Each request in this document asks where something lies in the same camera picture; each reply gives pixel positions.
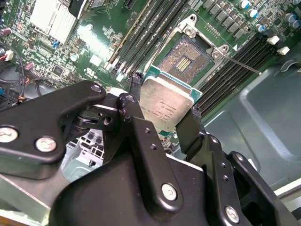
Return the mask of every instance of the white connector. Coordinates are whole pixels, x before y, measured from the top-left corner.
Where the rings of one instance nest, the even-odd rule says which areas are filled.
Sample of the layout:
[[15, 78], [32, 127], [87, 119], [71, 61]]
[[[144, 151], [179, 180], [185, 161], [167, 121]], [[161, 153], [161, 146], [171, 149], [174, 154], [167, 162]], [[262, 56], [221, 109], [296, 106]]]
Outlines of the white connector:
[[290, 48], [288, 48], [287, 46], [281, 48], [281, 49], [278, 49], [277, 50], [277, 53], [279, 53], [280, 55], [286, 55], [288, 52], [290, 51]]
[[274, 37], [267, 39], [267, 42], [271, 45], [275, 45], [279, 40], [280, 38], [275, 35]]
[[10, 61], [12, 58], [14, 58], [14, 52], [12, 50], [6, 51], [5, 55], [6, 55], [5, 61]]

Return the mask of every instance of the motherboard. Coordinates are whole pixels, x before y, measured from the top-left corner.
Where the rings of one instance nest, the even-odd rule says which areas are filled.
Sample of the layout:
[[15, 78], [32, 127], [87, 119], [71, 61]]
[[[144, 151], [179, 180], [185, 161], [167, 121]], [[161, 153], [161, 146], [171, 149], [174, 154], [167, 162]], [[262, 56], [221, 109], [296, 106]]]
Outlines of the motherboard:
[[[28, 73], [65, 85], [129, 91], [133, 75], [155, 66], [200, 90], [196, 106], [208, 117], [300, 39], [299, 3], [1, 0], [0, 41], [19, 51]], [[177, 144], [176, 131], [164, 142]]]

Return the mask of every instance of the metal rod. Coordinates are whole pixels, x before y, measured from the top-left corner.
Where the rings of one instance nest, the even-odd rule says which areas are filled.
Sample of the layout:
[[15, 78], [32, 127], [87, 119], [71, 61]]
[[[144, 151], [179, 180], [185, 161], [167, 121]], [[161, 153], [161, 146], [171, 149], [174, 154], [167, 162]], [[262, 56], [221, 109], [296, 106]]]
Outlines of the metal rod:
[[249, 67], [248, 65], [245, 65], [245, 64], [243, 64], [243, 63], [241, 63], [241, 62], [239, 62], [239, 61], [237, 61], [237, 60], [235, 60], [235, 59], [233, 59], [233, 58], [231, 58], [231, 57], [229, 57], [229, 56], [227, 56], [227, 55], [224, 55], [224, 54], [223, 54], [223, 56], [224, 56], [226, 59], [228, 59], [228, 60], [230, 60], [230, 61], [232, 61], [232, 62], [234, 62], [234, 63], [236, 63], [236, 64], [238, 64], [238, 65], [240, 65], [240, 66], [242, 66], [242, 67], [244, 67], [244, 68], [246, 68], [246, 69], [248, 69], [248, 70], [250, 70], [250, 71], [252, 71], [252, 72], [254, 72], [254, 73], [256, 73], [256, 74], [258, 74], [258, 75], [261, 75], [261, 74], [262, 74], [260, 71], [257, 71], [256, 69], [253, 69], [253, 68]]

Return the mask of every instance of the black plastic bracket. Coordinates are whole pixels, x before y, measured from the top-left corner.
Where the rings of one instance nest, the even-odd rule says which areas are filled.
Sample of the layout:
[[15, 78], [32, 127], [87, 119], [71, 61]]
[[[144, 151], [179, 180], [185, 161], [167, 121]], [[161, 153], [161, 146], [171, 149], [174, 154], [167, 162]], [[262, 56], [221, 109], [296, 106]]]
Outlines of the black plastic bracket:
[[[123, 124], [106, 149], [104, 161], [108, 162], [116, 155], [131, 151], [145, 208], [159, 220], [170, 219], [182, 209], [183, 196], [155, 127], [144, 119], [139, 103], [132, 95], [121, 94], [118, 109]], [[164, 196], [164, 184], [175, 189], [175, 200]]]
[[252, 225], [300, 225], [248, 159], [237, 152], [231, 152], [227, 159], [234, 169], [242, 211]]
[[[0, 128], [9, 127], [17, 132], [15, 140], [0, 142], [0, 173], [30, 179], [54, 175], [65, 155], [63, 133], [68, 133], [72, 117], [105, 97], [102, 87], [82, 81], [0, 112]], [[55, 150], [38, 150], [36, 142], [41, 137], [53, 139]]]
[[[190, 161], [203, 168], [206, 177], [206, 216], [212, 225], [251, 226], [243, 214], [230, 162], [225, 158], [221, 143], [207, 134], [199, 153]], [[234, 209], [238, 222], [230, 219], [227, 208]]]

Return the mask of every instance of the wire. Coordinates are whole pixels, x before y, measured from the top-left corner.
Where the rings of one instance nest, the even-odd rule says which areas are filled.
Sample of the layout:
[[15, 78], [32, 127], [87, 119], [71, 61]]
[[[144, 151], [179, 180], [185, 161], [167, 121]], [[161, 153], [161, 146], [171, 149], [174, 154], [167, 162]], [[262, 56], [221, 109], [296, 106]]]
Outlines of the wire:
[[36, 82], [36, 92], [37, 92], [39, 97], [43, 96], [43, 94], [41, 93], [40, 85], [39, 85], [38, 82]]
[[6, 57], [7, 57], [7, 55], [1, 56], [0, 60], [5, 60]]
[[20, 66], [21, 66], [21, 69], [22, 69], [22, 73], [21, 73], [21, 77], [20, 77], [20, 83], [16, 86], [19, 86], [20, 84], [22, 84], [22, 89], [21, 89], [21, 96], [24, 96], [24, 91], [25, 91], [25, 80], [26, 80], [26, 77], [25, 77], [25, 71], [24, 71], [24, 66], [23, 66], [23, 62], [22, 62], [22, 58], [20, 57], [18, 51], [13, 48], [12, 46], [6, 44], [6, 43], [0, 43], [0, 45], [2, 45], [3, 47], [6, 47], [6, 48], [9, 48], [11, 49], [13, 52], [15, 52], [15, 55], [20, 63]]
[[52, 78], [38, 77], [38, 78], [31, 79], [31, 80], [26, 84], [26, 86], [29, 85], [30, 83], [32, 83], [32, 82], [35, 81], [35, 82], [36, 82], [36, 91], [37, 91], [37, 94], [38, 94], [39, 97], [42, 96], [42, 93], [41, 93], [41, 91], [40, 91], [39, 83], [38, 83], [37, 81], [42, 81], [42, 80], [53, 81], [54, 83], [56, 83], [57, 85], [61, 86], [62, 88], [65, 87], [65, 85], [62, 84], [60, 81], [57, 81], [57, 80], [52, 79]]

